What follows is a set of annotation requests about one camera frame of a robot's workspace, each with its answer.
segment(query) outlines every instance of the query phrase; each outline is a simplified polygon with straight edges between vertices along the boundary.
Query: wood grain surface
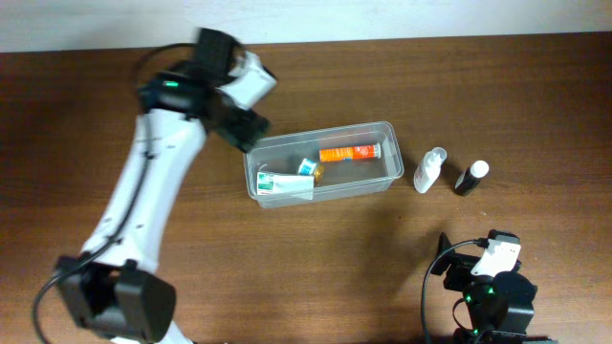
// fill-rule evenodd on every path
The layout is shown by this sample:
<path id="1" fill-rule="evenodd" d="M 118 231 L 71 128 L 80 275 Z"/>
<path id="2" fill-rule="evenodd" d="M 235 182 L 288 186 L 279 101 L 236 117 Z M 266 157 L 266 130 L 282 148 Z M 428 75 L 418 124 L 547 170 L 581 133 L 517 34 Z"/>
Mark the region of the wood grain surface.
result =
<path id="1" fill-rule="evenodd" d="M 521 238 L 522 273 L 539 286 L 529 334 L 612 342 L 612 33 L 251 48 L 279 79 L 256 107 L 271 136 L 387 120 L 405 173 L 383 193 L 261 209 L 241 153 L 212 136 L 174 205 L 159 269 L 191 339 L 420 342 L 439 233 L 458 242 L 497 228 Z M 139 111 L 128 73 L 143 52 L 0 54 L 2 343 L 34 342 L 33 296 L 109 200 Z M 413 172 L 435 146 L 449 158 L 421 195 Z M 490 175 L 455 196 L 476 160 Z M 434 334 L 452 334 L 459 297 L 430 279 Z M 102 342 L 75 327 L 56 292 L 41 311 L 55 343 Z M 465 310 L 460 319 L 469 324 Z"/>

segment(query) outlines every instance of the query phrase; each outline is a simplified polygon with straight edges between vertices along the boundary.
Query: clear plastic container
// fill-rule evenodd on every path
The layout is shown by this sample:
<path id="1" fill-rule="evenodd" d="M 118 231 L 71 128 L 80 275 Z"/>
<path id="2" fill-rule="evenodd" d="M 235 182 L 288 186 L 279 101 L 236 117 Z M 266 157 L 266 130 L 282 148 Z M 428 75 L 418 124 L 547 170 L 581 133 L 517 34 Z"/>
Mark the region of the clear plastic container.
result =
<path id="1" fill-rule="evenodd" d="M 313 190 L 257 195 L 259 171 L 296 174 L 304 158 L 319 162 L 320 149 L 376 143 L 382 149 L 379 159 L 324 162 L 325 173 Z M 245 154 L 244 160 L 249 195 L 264 208 L 385 191 L 404 173 L 393 126 L 384 121 L 262 139 L 251 152 Z"/>

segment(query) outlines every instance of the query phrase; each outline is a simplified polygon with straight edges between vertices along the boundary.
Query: white spray bottle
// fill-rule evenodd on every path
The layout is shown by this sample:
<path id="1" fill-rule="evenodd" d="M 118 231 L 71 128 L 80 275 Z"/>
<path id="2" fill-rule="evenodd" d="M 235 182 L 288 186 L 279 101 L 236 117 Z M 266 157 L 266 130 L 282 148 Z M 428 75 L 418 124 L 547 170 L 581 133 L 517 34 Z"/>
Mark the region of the white spray bottle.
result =
<path id="1" fill-rule="evenodd" d="M 447 159 L 447 151 L 436 147 L 425 154 L 425 157 L 414 172 L 414 187 L 419 193 L 426 193 L 440 176 L 440 166 Z"/>

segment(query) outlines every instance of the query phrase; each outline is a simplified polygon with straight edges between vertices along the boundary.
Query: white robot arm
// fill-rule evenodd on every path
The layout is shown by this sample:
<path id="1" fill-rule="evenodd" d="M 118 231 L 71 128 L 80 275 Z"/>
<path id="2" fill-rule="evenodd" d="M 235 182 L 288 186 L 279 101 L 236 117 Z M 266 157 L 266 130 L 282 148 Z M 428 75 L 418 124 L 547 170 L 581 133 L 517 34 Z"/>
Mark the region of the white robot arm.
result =
<path id="1" fill-rule="evenodd" d="M 248 151 L 269 123 L 250 108 L 275 85 L 255 54 L 201 29 L 194 57 L 139 90 L 144 115 L 109 205 L 79 258 L 60 257 L 54 278 L 79 327 L 118 344 L 191 344 L 172 321 L 176 292 L 154 276 L 164 228 L 186 171 L 217 132 Z"/>

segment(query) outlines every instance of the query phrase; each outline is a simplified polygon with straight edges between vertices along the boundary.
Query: black bottle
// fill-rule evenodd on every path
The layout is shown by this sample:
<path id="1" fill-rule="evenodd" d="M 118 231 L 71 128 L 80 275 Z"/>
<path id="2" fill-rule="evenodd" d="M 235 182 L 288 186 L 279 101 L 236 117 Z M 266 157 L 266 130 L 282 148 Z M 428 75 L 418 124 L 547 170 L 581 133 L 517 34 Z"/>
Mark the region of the black bottle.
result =
<path id="1" fill-rule="evenodd" d="M 486 162 L 475 162 L 466 172 L 459 176 L 455 184 L 455 193 L 460 196 L 468 196 L 487 173 L 489 173 L 489 165 Z"/>

